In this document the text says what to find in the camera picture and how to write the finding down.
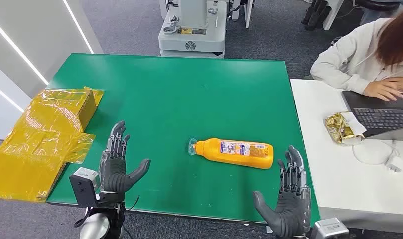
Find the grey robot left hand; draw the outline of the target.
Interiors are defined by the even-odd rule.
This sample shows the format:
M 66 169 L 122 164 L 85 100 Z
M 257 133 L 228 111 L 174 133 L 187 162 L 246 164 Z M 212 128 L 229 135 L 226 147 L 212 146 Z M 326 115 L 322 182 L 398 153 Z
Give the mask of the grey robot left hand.
M 130 135 L 124 135 L 125 130 L 125 121 L 117 122 L 111 130 L 105 150 L 102 151 L 99 176 L 100 189 L 103 192 L 127 192 L 150 168 L 151 160 L 144 159 L 137 169 L 126 173 L 126 150 Z

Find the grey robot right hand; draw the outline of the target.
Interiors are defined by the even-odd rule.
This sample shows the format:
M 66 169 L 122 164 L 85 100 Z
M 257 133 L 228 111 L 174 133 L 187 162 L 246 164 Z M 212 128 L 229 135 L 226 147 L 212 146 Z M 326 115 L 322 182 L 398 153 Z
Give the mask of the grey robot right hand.
M 282 238 L 305 237 L 310 230 L 311 189 L 300 152 L 292 145 L 285 152 L 287 164 L 278 160 L 280 188 L 275 209 L 270 208 L 259 191 L 253 192 L 254 208 L 272 231 Z

